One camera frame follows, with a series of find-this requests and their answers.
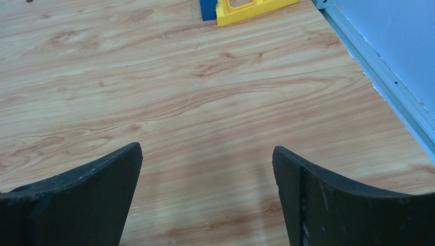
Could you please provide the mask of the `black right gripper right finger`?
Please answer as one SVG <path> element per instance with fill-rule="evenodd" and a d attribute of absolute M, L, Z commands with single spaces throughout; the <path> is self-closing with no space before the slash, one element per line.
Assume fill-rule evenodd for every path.
<path fill-rule="evenodd" d="M 434 193 L 376 188 L 282 146 L 272 165 L 291 245 L 434 245 Z"/>

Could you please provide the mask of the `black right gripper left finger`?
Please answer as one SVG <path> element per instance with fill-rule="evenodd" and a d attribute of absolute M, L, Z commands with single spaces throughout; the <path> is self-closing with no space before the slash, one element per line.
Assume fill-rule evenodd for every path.
<path fill-rule="evenodd" d="M 133 142 L 1 193 L 1 245 L 119 245 L 142 162 Z"/>

